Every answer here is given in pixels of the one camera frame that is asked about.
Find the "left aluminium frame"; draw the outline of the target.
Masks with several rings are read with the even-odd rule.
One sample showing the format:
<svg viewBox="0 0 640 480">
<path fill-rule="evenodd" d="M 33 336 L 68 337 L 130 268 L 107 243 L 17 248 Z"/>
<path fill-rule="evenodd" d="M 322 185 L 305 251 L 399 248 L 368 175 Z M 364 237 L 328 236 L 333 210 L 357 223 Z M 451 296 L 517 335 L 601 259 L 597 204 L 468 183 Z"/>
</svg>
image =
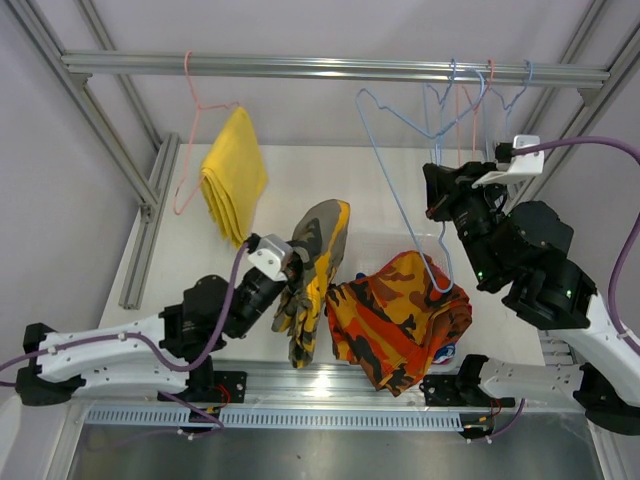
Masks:
<svg viewBox="0 0 640 480">
<path fill-rule="evenodd" d="M 131 79 L 118 74 L 116 83 L 130 102 L 156 153 L 153 170 L 145 176 L 135 164 L 124 140 L 88 85 L 89 73 L 73 73 L 64 62 L 68 52 L 44 12 L 35 1 L 3 1 L 1 8 L 31 43 L 38 57 L 51 70 L 83 120 L 133 188 L 139 206 L 139 223 L 119 297 L 125 310 L 141 307 L 151 260 L 169 193 L 180 145 L 175 132 L 162 138 L 153 125 Z"/>
</svg>

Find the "blue hanger with orange trousers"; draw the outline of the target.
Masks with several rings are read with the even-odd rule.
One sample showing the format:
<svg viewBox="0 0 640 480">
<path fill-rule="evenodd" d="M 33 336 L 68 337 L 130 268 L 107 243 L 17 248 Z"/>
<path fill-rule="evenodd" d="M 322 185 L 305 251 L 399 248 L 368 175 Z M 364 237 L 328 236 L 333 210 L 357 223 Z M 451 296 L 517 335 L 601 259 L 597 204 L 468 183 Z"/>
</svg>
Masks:
<svg viewBox="0 0 640 480">
<path fill-rule="evenodd" d="M 444 134 L 446 133 L 446 129 L 444 125 L 444 109 L 446 106 L 449 93 L 452 87 L 454 86 L 456 75 L 457 75 L 457 61 L 455 58 L 451 59 L 450 66 L 451 66 L 451 74 L 448 77 L 446 87 L 442 93 L 440 93 L 439 90 L 430 83 L 424 83 L 422 85 L 424 114 L 428 113 L 428 106 L 427 106 L 428 92 L 432 92 L 435 94 L 437 105 L 438 105 L 438 130 L 436 131 L 436 135 L 432 138 L 433 147 L 432 147 L 432 154 L 430 155 L 431 162 L 438 166 L 440 166 L 443 161 L 442 146 L 443 146 Z"/>
</svg>

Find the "pink wire hanger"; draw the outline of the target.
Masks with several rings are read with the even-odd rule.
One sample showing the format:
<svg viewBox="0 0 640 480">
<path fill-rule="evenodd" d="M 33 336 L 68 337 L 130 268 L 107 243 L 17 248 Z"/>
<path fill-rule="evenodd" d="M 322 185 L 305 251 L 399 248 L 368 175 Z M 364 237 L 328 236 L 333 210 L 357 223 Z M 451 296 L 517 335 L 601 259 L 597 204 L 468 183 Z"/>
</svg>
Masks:
<svg viewBox="0 0 640 480">
<path fill-rule="evenodd" d="M 196 136 L 196 133 L 197 133 L 197 130 L 198 130 L 201 114 L 203 112 L 205 112 L 205 111 L 219 110 L 219 109 L 232 111 L 235 108 L 238 108 L 238 107 L 241 106 L 241 104 L 238 101 L 233 101 L 233 102 L 228 102 L 228 103 L 210 104 L 210 105 L 204 105 L 201 102 L 200 97 L 199 97 L 199 95 L 197 93 L 194 81 L 192 79 L 192 76 L 191 76 L 191 73 L 190 73 L 190 69 L 189 69 L 189 62 L 190 62 L 192 54 L 193 54 L 192 50 L 186 51 L 185 55 L 184 55 L 184 59 L 183 59 L 184 76 L 185 76 L 185 79 L 186 79 L 188 87 L 189 87 L 189 92 L 191 94 L 191 98 L 192 98 L 193 103 L 194 103 L 194 117 L 193 117 L 193 122 L 192 122 L 191 129 L 190 129 L 190 132 L 189 132 L 189 137 L 188 137 L 188 142 L 187 142 L 187 150 L 186 150 L 186 154 L 185 154 L 184 161 L 183 161 L 182 175 L 181 175 L 179 183 L 178 183 L 178 185 L 176 187 L 176 190 L 175 190 L 175 193 L 174 193 L 174 198 L 173 198 L 172 209 L 173 209 L 173 213 L 175 215 L 177 215 L 177 216 L 180 216 L 180 215 L 183 214 L 183 212 L 186 210 L 186 208 L 191 203 L 191 201 L 194 198 L 195 194 L 199 191 L 200 185 L 202 183 L 202 179 L 199 179 L 197 181 L 195 187 L 190 191 L 190 193 L 188 194 L 187 198 L 184 200 L 184 202 L 182 204 L 180 204 L 178 202 L 181 188 L 184 186 L 185 181 L 187 180 L 187 173 L 188 173 L 188 169 L 189 169 L 189 164 L 190 164 L 190 160 L 191 160 L 191 156 L 192 156 L 192 152 L 193 152 L 193 145 L 195 143 L 195 136 Z"/>
</svg>

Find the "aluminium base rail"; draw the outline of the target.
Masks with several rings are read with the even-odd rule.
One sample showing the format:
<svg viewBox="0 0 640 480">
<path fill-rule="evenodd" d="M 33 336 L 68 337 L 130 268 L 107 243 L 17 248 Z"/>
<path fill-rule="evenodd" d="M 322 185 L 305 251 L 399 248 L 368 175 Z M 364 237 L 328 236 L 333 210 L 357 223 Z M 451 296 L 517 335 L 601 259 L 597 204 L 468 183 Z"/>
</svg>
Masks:
<svg viewBox="0 0 640 480">
<path fill-rule="evenodd" d="M 406 390 L 433 407 L 505 407 L 524 399 L 551 409 L 586 411 L 603 399 L 587 366 L 530 366 L 485 356 L 467 358 L 457 371 L 435 370 Z M 205 363 L 179 372 L 160 364 L 100 365 L 75 375 L 68 401 L 165 401 L 249 403 L 251 398 L 281 402 L 343 402 L 373 405 L 390 392 L 376 387 L 358 367 L 316 365 L 293 370 L 272 362 Z"/>
</svg>

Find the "white plastic basket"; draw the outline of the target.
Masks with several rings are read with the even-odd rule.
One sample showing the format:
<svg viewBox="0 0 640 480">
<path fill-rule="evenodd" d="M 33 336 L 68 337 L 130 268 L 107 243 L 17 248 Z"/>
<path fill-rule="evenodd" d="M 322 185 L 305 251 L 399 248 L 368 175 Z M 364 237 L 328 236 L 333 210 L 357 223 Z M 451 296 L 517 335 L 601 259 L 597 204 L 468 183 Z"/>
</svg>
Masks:
<svg viewBox="0 0 640 480">
<path fill-rule="evenodd" d="M 422 253 L 444 273 L 449 273 L 447 256 L 437 237 L 417 234 L 416 240 Z M 398 254 L 416 250 L 416 245 L 409 233 L 356 231 L 350 237 L 349 248 L 351 271 L 357 276 L 376 273 Z"/>
</svg>

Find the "orange brown camouflage trousers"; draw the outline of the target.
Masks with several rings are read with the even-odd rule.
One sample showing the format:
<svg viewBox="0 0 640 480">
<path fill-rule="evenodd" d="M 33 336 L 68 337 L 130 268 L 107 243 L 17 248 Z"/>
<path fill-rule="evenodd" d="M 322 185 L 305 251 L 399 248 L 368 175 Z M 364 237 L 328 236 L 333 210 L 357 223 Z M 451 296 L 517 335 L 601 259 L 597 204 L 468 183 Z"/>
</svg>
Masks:
<svg viewBox="0 0 640 480">
<path fill-rule="evenodd" d="M 325 302 L 334 356 L 360 366 L 375 390 L 400 396 L 472 324 L 461 287 L 437 290 L 448 284 L 430 257 L 406 251 L 370 276 L 330 287 Z"/>
</svg>

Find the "aluminium frame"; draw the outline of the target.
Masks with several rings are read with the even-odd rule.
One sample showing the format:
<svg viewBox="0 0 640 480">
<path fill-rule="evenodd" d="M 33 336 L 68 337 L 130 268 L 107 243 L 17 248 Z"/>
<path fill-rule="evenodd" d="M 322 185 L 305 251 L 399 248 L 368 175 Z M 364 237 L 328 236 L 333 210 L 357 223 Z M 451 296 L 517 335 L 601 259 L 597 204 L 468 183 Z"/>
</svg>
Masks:
<svg viewBox="0 0 640 480">
<path fill-rule="evenodd" d="M 598 91 L 543 95 L 525 125 L 544 141 L 598 136 L 639 145 L 639 4 L 594 1 L 585 28 L 570 41 L 567 62 L 602 66 L 610 78 Z M 639 165 L 608 146 L 582 145 L 548 153 L 541 176 L 515 193 L 543 200 L 575 230 L 570 256 L 601 291 L 615 277 L 614 305 L 639 332 L 639 246 L 625 242 L 639 217 Z"/>
<path fill-rule="evenodd" d="M 68 52 L 44 12 L 35 1 L 3 1 L 1 8 L 31 43 L 38 57 L 51 70 L 83 120 L 133 188 L 139 206 L 139 223 L 119 297 L 125 310 L 141 307 L 151 260 L 169 193 L 180 145 L 175 132 L 162 138 L 153 125 L 131 79 L 118 74 L 116 83 L 130 102 L 156 153 L 153 170 L 145 176 L 135 164 L 124 140 L 88 85 L 89 73 L 73 73 L 64 62 Z"/>
</svg>

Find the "grey yellow camouflage trousers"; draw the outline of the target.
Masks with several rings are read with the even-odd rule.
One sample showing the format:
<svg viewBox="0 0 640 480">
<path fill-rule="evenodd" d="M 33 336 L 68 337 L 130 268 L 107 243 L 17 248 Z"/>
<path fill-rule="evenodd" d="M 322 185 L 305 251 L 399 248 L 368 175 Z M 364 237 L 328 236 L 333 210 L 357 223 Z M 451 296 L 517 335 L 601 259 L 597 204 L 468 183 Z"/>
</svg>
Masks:
<svg viewBox="0 0 640 480">
<path fill-rule="evenodd" d="M 344 258 L 350 214 L 346 201 L 320 202 L 297 223 L 289 241 L 301 270 L 282 291 L 271 330 L 289 336 L 288 359 L 295 369 L 313 360 L 325 296 Z"/>
</svg>

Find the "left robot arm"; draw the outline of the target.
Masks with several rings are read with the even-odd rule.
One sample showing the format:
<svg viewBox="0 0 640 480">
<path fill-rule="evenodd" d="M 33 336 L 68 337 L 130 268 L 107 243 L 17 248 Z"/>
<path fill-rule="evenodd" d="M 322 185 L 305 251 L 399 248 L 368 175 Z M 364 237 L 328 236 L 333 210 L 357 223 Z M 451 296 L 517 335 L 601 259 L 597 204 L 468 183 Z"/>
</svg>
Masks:
<svg viewBox="0 0 640 480">
<path fill-rule="evenodd" d="M 297 267 L 288 267 L 281 281 L 252 268 L 231 289 L 224 278 L 207 275 L 184 291 L 181 303 L 103 330 L 62 334 L 31 324 L 23 338 L 30 358 L 14 389 L 26 406 L 80 396 L 241 403 L 245 373 L 215 370 L 210 355 L 245 337 L 299 277 Z"/>
</svg>

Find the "blue hanger with camo trousers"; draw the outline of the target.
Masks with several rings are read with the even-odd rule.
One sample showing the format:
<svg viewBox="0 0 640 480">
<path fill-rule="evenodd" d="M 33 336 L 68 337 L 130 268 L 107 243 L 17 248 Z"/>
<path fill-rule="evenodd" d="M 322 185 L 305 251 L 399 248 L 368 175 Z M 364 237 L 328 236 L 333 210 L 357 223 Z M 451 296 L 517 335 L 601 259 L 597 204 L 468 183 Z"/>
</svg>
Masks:
<svg viewBox="0 0 640 480">
<path fill-rule="evenodd" d="M 444 140 L 445 136 L 450 132 L 455 130 L 455 128 L 459 127 L 462 121 L 472 115 L 471 108 L 468 106 L 468 103 L 465 107 L 460 107 L 459 114 L 455 112 L 455 86 L 462 85 L 461 83 L 461 74 L 462 70 L 459 68 L 457 63 L 457 75 L 454 86 L 452 87 L 446 106 L 444 109 L 444 125 L 446 129 L 446 133 L 443 138 L 443 146 L 442 146 L 442 154 L 444 164 Z M 480 89 L 484 86 L 484 83 L 488 78 L 485 74 L 483 74 L 478 68 L 469 68 L 467 72 L 473 77 L 475 77 L 479 81 L 478 91 L 471 95 L 471 99 L 476 101 L 480 96 Z M 374 133 L 374 129 L 369 121 L 369 115 L 365 112 L 365 102 L 370 100 L 373 102 L 373 106 L 380 112 L 385 112 L 392 115 L 395 119 L 402 122 L 405 126 L 411 129 L 414 133 L 418 134 L 422 137 L 426 144 L 427 149 L 427 162 L 431 162 L 430 155 L 432 154 L 433 140 L 432 138 L 436 135 L 436 131 L 438 130 L 438 105 L 436 101 L 435 94 L 432 92 L 427 93 L 427 106 L 428 113 L 424 114 L 423 107 L 423 98 L 422 98 L 422 85 L 421 85 L 421 99 L 422 99 L 422 109 L 424 116 L 424 125 L 419 126 L 416 120 L 412 120 L 409 116 L 401 113 L 399 110 L 394 108 L 390 104 L 386 104 L 369 88 L 363 87 L 361 88 L 355 95 L 354 101 L 356 110 L 364 127 L 366 136 L 368 137 L 369 143 L 373 149 L 373 153 L 375 159 L 382 171 L 384 179 L 386 180 L 387 185 L 391 191 L 391 195 L 394 199 L 394 202 L 399 210 L 400 216 L 406 226 L 408 233 L 413 239 L 413 242 L 416 245 L 417 251 L 420 254 L 421 260 L 423 264 L 427 264 L 428 261 L 426 259 L 426 255 L 422 253 L 418 241 L 416 240 L 416 235 L 418 234 L 414 222 L 411 218 L 411 212 L 407 205 L 407 201 L 409 200 L 408 194 L 402 191 L 402 186 L 400 185 L 400 174 L 394 173 L 391 171 L 391 164 L 386 158 L 386 156 L 382 152 L 382 148 L 377 141 L 377 136 Z"/>
</svg>

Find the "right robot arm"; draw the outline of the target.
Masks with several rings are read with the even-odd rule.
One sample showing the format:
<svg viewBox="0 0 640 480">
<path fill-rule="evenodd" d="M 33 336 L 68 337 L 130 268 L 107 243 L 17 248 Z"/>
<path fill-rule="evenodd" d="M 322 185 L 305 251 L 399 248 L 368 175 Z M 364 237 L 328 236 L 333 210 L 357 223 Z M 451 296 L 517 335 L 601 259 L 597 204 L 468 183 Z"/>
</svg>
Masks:
<svg viewBox="0 0 640 480">
<path fill-rule="evenodd" d="M 480 184 L 491 163 L 460 168 L 427 163 L 428 219 L 452 222 L 477 288 L 508 292 L 502 304 L 540 331 L 549 331 L 583 358 L 580 365 L 520 365 L 467 355 L 455 391 L 467 404 L 525 399 L 565 404 L 610 432 L 639 433 L 639 356 L 621 338 L 594 281 L 568 257 L 572 228 L 542 201 L 505 213 L 501 184 Z"/>
</svg>

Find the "aluminium hanging rail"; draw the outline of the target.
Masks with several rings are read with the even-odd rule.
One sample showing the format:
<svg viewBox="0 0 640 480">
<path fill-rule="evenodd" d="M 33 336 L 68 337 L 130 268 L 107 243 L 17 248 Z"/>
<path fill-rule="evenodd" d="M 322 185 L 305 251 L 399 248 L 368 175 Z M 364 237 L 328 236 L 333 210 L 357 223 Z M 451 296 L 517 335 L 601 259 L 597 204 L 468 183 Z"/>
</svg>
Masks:
<svg viewBox="0 0 640 480">
<path fill-rule="evenodd" d="M 425 83 L 479 83 L 598 90 L 610 78 L 604 67 L 572 64 L 470 63 L 324 57 L 231 56 L 69 50 L 62 62 L 72 73 L 203 77 L 293 78 Z"/>
</svg>

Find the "blue white patterned trousers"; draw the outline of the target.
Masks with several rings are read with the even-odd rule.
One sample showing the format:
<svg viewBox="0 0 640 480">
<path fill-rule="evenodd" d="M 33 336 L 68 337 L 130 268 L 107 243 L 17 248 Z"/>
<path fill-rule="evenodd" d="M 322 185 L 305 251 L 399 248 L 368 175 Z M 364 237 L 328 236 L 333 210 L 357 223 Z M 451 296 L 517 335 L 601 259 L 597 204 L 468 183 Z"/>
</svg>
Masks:
<svg viewBox="0 0 640 480">
<path fill-rule="evenodd" d="M 448 343 L 436 351 L 434 355 L 433 363 L 436 365 L 448 364 L 454 359 L 455 354 L 456 354 L 456 344 Z"/>
</svg>

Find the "right aluminium frame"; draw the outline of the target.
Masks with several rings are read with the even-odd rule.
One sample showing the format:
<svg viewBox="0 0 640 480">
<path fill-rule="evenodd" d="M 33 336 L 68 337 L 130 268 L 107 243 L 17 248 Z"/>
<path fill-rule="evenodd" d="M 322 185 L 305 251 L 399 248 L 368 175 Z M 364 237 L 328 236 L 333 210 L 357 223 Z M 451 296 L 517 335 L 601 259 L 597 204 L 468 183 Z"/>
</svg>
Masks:
<svg viewBox="0 0 640 480">
<path fill-rule="evenodd" d="M 594 1 L 585 28 L 570 41 L 567 62 L 602 66 L 610 78 L 598 91 L 543 95 L 525 125 L 544 141 L 598 136 L 639 145 L 639 4 Z M 575 230 L 570 256 L 601 291 L 615 277 L 614 305 L 639 332 L 639 246 L 625 242 L 639 217 L 639 165 L 608 146 L 582 145 L 548 153 L 541 176 L 515 193 L 543 200 Z"/>
</svg>

